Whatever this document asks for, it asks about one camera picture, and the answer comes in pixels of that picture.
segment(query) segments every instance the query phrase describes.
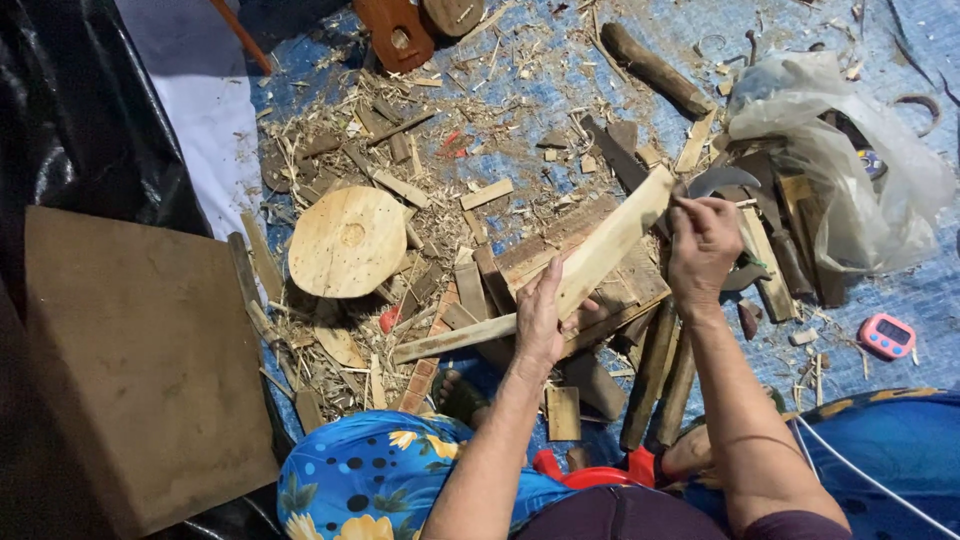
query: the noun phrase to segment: round wooden disc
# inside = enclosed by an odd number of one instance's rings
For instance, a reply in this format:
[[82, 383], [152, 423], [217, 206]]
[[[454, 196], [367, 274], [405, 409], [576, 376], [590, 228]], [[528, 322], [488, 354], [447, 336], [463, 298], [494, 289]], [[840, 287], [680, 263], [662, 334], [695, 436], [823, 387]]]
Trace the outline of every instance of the round wooden disc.
[[480, 24], [483, 0], [420, 0], [433, 25], [445, 36], [460, 37]]
[[297, 220], [290, 276], [328, 298], [370, 294], [403, 260], [403, 205], [386, 191], [353, 186], [327, 194]]

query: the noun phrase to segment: person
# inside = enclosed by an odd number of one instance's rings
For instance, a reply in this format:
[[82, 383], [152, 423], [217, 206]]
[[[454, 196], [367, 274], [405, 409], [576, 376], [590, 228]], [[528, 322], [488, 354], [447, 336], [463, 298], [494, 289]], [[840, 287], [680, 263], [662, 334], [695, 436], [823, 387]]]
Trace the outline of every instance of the person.
[[563, 264], [554, 258], [517, 294], [516, 354], [491, 404], [458, 374], [445, 371], [435, 386], [439, 411], [464, 422], [442, 415], [358, 413], [298, 444], [277, 484], [279, 517], [288, 535], [295, 540], [511, 534], [850, 538], [843, 510], [770, 406], [719, 305], [720, 286], [743, 249], [739, 210], [719, 199], [677, 198], [672, 212], [669, 281], [691, 336], [729, 530], [653, 489], [573, 490], [525, 467], [543, 385], [564, 343], [554, 303]]

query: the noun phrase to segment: floral pants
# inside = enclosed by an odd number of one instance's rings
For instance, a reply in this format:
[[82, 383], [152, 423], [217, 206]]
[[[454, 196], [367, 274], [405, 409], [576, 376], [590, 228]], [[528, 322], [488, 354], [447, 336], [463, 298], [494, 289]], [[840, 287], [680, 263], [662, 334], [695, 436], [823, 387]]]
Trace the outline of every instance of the floral pants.
[[[417, 540], [473, 431], [442, 415], [354, 414], [304, 437], [277, 482], [277, 512], [295, 540]], [[513, 526], [575, 493], [523, 469]]]

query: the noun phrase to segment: curved blade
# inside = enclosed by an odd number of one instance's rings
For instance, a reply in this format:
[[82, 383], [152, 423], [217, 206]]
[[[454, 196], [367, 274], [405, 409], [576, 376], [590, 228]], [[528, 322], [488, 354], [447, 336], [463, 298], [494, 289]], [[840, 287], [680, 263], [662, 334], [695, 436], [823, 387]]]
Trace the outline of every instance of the curved blade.
[[745, 187], [760, 187], [760, 181], [754, 175], [736, 167], [721, 167], [708, 169], [693, 179], [687, 186], [687, 197], [699, 199], [709, 197], [718, 187], [725, 185], [743, 185]]

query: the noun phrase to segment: right hand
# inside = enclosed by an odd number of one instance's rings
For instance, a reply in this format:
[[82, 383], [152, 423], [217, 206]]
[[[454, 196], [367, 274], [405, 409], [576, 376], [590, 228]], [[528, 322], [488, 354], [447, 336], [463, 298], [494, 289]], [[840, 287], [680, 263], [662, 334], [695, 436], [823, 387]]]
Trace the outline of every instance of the right hand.
[[677, 310], [689, 317], [718, 307], [720, 288], [743, 252], [743, 236], [734, 203], [711, 197], [676, 201], [668, 274]]

